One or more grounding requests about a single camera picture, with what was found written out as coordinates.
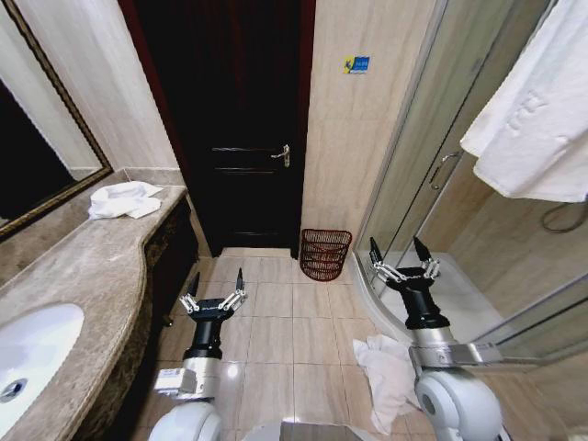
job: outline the vanity cabinet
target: vanity cabinet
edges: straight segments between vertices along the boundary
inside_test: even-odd
[[[177,203],[144,246],[145,284],[139,315],[117,364],[75,440],[129,439],[139,403],[151,390],[157,342],[190,268],[198,260],[198,241],[185,198]]]

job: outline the mirror frame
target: mirror frame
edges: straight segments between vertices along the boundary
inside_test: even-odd
[[[6,224],[2,225],[0,227],[0,242],[4,241],[16,232],[27,227],[28,225],[30,225],[30,223],[41,218],[53,209],[56,209],[57,207],[61,206],[63,203],[65,203],[67,200],[69,200],[76,194],[92,186],[97,181],[113,172],[112,165],[110,165],[107,157],[100,149],[100,146],[98,145],[96,138],[92,134],[92,131],[85,123],[82,114],[78,110],[70,94],[67,92],[67,89],[65,89],[62,80],[55,72],[55,69],[53,69],[53,66],[47,58],[45,51],[41,48],[39,42],[33,35],[30,27],[28,26],[27,21],[20,13],[20,10],[18,9],[18,6],[16,5],[15,1],[2,0],[2,3],[6,8],[6,12],[8,12],[8,15],[12,18],[12,21],[15,23],[15,25],[17,25],[18,31],[27,42],[28,47],[32,50],[35,58],[40,64],[41,69],[49,78],[49,81],[53,85],[53,88],[55,89],[60,99],[64,103],[65,107],[67,108],[68,112],[72,116],[73,120],[75,121],[75,124],[84,135],[85,140],[87,141],[88,145],[96,155],[96,158],[102,164],[102,168],[100,168],[100,170],[98,170],[97,172],[94,172],[93,174],[86,176],[81,181],[73,182],[69,186],[65,187],[59,194],[43,201],[37,207],[31,209],[22,216],[10,220]]]

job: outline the red wicker basket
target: red wicker basket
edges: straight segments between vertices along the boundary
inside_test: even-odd
[[[341,230],[302,230],[300,269],[320,282],[338,278],[352,237]]]

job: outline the bathroom sink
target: bathroom sink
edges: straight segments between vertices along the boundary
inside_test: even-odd
[[[78,306],[62,303],[0,328],[0,438],[51,381],[83,322],[84,312]]]

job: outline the wall mirror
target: wall mirror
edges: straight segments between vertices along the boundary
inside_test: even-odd
[[[112,172],[13,0],[0,6],[0,242]]]

